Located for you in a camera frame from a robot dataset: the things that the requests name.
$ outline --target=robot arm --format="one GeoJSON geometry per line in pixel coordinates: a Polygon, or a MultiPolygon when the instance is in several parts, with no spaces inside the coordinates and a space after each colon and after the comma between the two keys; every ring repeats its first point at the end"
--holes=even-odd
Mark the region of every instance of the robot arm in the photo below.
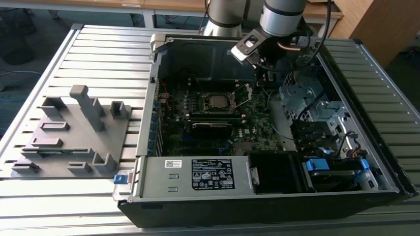
{"type": "Polygon", "coordinates": [[[240,63],[246,61],[257,69],[261,65],[274,65],[286,51],[300,50],[289,45],[305,4],[306,0],[264,1],[260,26],[232,48],[240,63]]]}

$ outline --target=aluminum extrusion table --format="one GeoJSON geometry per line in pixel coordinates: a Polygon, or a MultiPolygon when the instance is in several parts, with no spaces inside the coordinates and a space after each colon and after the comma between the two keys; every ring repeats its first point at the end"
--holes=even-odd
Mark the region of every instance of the aluminum extrusion table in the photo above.
{"type": "MultiPolygon", "coordinates": [[[[101,104],[114,98],[133,107],[120,169],[130,169],[146,90],[150,35],[194,31],[105,26],[73,27],[45,69],[0,142],[0,163],[18,156],[42,116],[36,108],[44,96],[62,96],[66,103],[73,84],[89,86],[101,104]]],[[[412,182],[420,186],[420,158],[400,159],[412,182]]],[[[110,179],[0,181],[0,235],[202,235],[310,231],[318,235],[413,235],[420,230],[420,198],[397,206],[377,207],[345,219],[284,224],[228,225],[198,228],[138,229],[117,209],[110,179]]]]}

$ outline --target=slotted aluminum surface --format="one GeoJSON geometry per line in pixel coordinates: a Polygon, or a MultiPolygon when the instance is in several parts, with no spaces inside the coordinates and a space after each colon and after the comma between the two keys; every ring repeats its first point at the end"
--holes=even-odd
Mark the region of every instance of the slotted aluminum surface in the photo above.
{"type": "MultiPolygon", "coordinates": [[[[100,97],[101,104],[109,104],[117,97],[134,110],[129,119],[129,127],[125,136],[125,148],[122,150],[120,169],[133,167],[138,127],[141,123],[141,107],[144,105],[144,92],[146,89],[149,38],[154,32],[168,32],[168,29],[140,29],[124,27],[85,26],[82,30],[72,30],[52,62],[44,72],[40,82],[18,112],[12,126],[0,142],[1,162],[6,158],[17,156],[20,145],[24,145],[30,132],[37,125],[37,119],[42,111],[36,108],[42,96],[64,96],[65,102],[73,102],[68,97],[72,84],[89,86],[89,95],[100,97]]],[[[170,31],[169,33],[196,33],[194,31],[170,31]]],[[[341,66],[370,66],[362,54],[349,47],[344,57],[336,57],[341,66]]],[[[378,78],[360,79],[373,73],[353,74],[349,79],[360,87],[378,87],[381,92],[384,81],[378,78]]],[[[392,114],[381,119],[377,128],[384,135],[416,135],[420,128],[410,122],[412,117],[404,114],[404,105],[398,103],[364,103],[369,106],[370,114],[392,114]]],[[[404,169],[409,172],[414,185],[420,185],[420,151],[417,145],[390,146],[400,158],[404,169]]],[[[138,229],[117,209],[112,199],[113,184],[110,179],[60,179],[60,180],[4,180],[0,181],[0,235],[136,235],[160,234],[178,235],[221,233],[252,233],[265,231],[301,230],[318,228],[342,228],[393,225],[405,227],[420,221],[420,198],[409,199],[398,206],[377,207],[358,213],[346,219],[310,222],[290,222],[284,224],[254,224],[200,228],[170,229],[138,229]]]]}
{"type": "Polygon", "coordinates": [[[420,115],[362,44],[326,40],[334,61],[370,120],[408,173],[420,186],[420,115]]]}

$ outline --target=blue latch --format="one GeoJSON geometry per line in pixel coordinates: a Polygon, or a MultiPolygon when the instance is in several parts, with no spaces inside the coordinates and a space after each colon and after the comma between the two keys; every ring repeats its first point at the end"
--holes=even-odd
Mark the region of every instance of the blue latch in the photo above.
{"type": "Polygon", "coordinates": [[[328,171],[329,166],[324,158],[314,158],[305,162],[308,171],[328,171]]]}
{"type": "Polygon", "coordinates": [[[113,176],[113,184],[128,184],[128,176],[126,175],[114,175],[113,176]]]}
{"type": "Polygon", "coordinates": [[[361,163],[361,166],[362,166],[364,170],[366,170],[370,167],[369,164],[368,164],[368,161],[365,159],[361,159],[360,163],[361,163]]]}

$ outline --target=white label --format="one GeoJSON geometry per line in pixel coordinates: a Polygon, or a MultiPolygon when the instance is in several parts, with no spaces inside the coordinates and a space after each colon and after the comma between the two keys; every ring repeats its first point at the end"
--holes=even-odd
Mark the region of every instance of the white label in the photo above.
{"type": "Polygon", "coordinates": [[[181,160],[165,160],[165,168],[181,168],[182,161],[181,160]]]}
{"type": "Polygon", "coordinates": [[[122,6],[140,7],[137,4],[121,4],[122,6]]]}

